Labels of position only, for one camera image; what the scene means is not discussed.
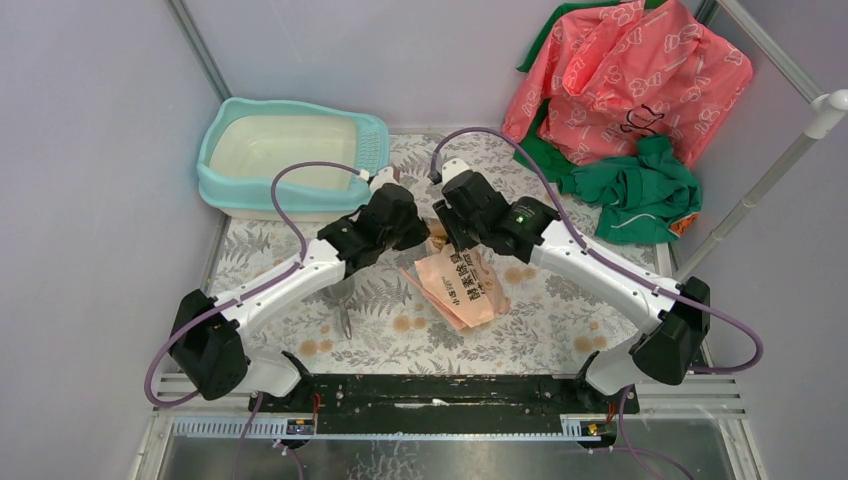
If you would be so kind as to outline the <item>pink cat litter bag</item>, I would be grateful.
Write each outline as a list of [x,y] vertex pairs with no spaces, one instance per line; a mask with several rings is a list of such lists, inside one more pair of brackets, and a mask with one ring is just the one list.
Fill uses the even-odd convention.
[[428,238],[425,247],[427,256],[400,273],[454,329],[473,329],[509,312],[511,301],[478,249],[458,251],[440,237]]

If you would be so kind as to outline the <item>silver metal scoop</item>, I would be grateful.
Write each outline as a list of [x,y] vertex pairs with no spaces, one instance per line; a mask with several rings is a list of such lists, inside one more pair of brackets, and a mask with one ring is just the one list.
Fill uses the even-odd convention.
[[337,308],[340,327],[346,339],[352,338],[352,323],[347,302],[355,290],[355,282],[347,278],[321,290],[322,295]]

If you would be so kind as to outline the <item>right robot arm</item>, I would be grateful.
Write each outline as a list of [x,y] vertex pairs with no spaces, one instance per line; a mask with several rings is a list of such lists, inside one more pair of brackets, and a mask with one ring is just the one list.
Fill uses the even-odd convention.
[[646,380],[679,385],[709,330],[707,314],[689,306],[708,292],[686,290],[569,227],[555,209],[531,197],[508,202],[479,172],[455,160],[432,175],[442,200],[434,209],[460,250],[483,245],[496,254],[563,276],[616,309],[638,330],[586,360],[573,386],[575,402],[597,412],[624,387]]

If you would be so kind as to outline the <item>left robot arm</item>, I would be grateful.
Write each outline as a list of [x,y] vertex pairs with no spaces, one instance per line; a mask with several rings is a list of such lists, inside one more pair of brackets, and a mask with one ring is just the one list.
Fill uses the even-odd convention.
[[248,347],[248,341],[283,309],[376,264],[389,251],[422,244],[429,235],[413,194],[387,183],[354,214],[322,228],[303,255],[229,292],[200,290],[180,303],[168,353],[195,387],[214,401],[238,387],[263,392],[288,411],[309,401],[310,385],[290,354]]

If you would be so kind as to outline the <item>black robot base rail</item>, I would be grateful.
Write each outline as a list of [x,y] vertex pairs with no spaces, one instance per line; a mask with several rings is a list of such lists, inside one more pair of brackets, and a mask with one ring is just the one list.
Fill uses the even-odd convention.
[[562,416],[606,419],[640,410],[635,393],[603,397],[551,375],[310,374],[284,397],[252,398],[262,413],[303,414],[320,434],[543,434]]

